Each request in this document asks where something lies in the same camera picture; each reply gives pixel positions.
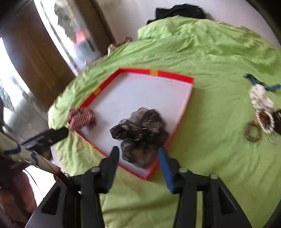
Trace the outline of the brown patterned blanket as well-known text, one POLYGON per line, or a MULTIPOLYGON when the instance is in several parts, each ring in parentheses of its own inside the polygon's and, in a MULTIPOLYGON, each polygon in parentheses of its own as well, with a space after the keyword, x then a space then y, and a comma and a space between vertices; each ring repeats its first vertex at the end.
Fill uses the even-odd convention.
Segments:
POLYGON ((102 61, 103 59, 107 58, 113 51, 115 51, 116 49, 118 49, 120 46, 126 44, 126 43, 130 43, 132 42, 133 39, 131 37, 126 37, 122 42, 118 42, 118 43, 112 43, 108 46, 108 53, 105 56, 102 56, 101 58, 95 60, 95 61, 87 61, 86 62, 86 66, 94 66, 96 64, 98 64, 100 61, 102 61))

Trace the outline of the dark sheer beaded scrunchie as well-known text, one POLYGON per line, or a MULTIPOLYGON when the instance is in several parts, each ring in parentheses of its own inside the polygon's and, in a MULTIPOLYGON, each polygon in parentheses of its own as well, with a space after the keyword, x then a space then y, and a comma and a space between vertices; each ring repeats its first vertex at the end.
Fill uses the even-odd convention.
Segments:
POLYGON ((166 122, 155 109, 141 107, 110 129, 112 138, 121 141, 122 159, 142 169, 154 163, 158 149, 166 144, 166 122))

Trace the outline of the black cloth at wall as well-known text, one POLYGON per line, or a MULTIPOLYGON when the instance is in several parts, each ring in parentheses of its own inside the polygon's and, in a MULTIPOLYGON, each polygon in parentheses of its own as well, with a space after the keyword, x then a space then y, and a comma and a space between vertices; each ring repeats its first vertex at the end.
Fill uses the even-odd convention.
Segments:
POLYGON ((147 21, 147 25, 168 17, 188 17, 195 19, 206 19, 207 16, 202 8, 199 6, 194 6, 190 4, 175 5, 172 8, 156 8, 155 9, 155 19, 150 19, 147 21))

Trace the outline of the red white-dotted scrunchie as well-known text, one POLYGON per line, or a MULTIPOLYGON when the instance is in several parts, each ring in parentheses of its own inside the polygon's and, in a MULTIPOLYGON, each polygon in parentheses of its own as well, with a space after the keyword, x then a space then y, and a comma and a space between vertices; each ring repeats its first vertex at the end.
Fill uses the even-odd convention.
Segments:
MULTIPOLYGON (((266 115, 264 112, 262 112, 261 114, 259 114, 259 117, 261 118, 262 123, 265 124, 266 127, 269 127, 269 125, 270 125, 269 116, 266 115)), ((274 119, 274 131, 278 134, 281 134, 281 130, 280 130, 280 123, 281 123, 280 109, 273 112, 272 117, 274 119)))

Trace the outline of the white dotted scrunchie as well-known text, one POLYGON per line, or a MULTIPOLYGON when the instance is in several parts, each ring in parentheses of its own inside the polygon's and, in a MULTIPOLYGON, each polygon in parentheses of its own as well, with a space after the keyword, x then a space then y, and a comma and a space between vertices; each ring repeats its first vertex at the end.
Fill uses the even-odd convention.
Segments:
POLYGON ((251 105, 255 110, 266 110, 272 112, 275 104, 266 95, 266 89, 263 85, 255 84, 249 90, 251 105))

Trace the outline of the red plaid scrunchie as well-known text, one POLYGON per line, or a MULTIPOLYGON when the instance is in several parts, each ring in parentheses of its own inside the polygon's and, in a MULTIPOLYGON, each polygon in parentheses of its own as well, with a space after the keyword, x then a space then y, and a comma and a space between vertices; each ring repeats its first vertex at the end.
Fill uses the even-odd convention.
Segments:
POLYGON ((96 125, 95 112, 87 107, 72 107, 68 112, 69 128, 72 131, 79 131, 84 126, 96 125))

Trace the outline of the stained glass window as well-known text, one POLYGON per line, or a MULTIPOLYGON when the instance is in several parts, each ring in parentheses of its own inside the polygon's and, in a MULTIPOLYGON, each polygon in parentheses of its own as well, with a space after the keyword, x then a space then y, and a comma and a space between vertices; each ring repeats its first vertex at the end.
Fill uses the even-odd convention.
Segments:
POLYGON ((34 1, 52 42, 75 76, 84 72, 101 52, 74 1, 34 1))

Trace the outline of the green bed sheet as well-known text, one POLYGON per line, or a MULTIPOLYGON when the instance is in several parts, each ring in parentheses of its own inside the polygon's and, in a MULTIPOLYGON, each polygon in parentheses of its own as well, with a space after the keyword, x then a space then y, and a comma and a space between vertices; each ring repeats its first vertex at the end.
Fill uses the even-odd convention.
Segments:
MULTIPOLYGON (((192 172, 217 173, 247 215, 263 227, 280 202, 280 135, 257 143, 243 135, 255 118, 248 91, 252 74, 280 84, 280 49, 243 27, 207 19, 172 17, 138 30, 138 40, 74 79, 48 111, 50 128, 67 125, 71 107, 80 104, 119 68, 152 68, 193 77, 188 107, 169 146, 171 157, 192 172)), ((56 144, 70 175, 99 164, 102 155, 76 133, 56 144)), ((172 227, 178 196, 166 187, 161 170, 141 180, 118 168, 113 187, 101 195, 107 227, 172 227)))

